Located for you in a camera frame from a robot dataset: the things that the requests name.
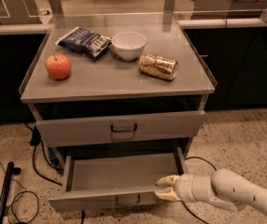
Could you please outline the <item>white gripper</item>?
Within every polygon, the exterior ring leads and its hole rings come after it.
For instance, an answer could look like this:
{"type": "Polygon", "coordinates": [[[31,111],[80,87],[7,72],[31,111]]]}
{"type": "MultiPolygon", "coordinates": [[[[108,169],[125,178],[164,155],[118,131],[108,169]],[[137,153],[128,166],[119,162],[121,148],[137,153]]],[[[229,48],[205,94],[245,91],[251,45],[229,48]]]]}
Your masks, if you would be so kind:
{"type": "Polygon", "coordinates": [[[168,202],[180,202],[182,200],[186,203],[210,203],[215,198],[209,176],[183,174],[178,177],[178,175],[168,175],[160,178],[156,185],[171,186],[155,191],[155,195],[159,199],[168,202]]]}

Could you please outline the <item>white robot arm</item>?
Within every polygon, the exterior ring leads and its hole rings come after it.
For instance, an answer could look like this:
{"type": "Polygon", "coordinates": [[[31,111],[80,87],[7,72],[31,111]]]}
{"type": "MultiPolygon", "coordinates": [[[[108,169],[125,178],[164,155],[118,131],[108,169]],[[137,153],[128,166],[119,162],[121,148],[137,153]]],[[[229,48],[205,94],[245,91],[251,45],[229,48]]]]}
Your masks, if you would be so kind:
{"type": "Polygon", "coordinates": [[[237,173],[219,169],[211,176],[168,175],[157,181],[163,187],[155,195],[169,202],[204,202],[219,209],[238,212],[247,205],[267,216],[267,189],[237,173]]]}

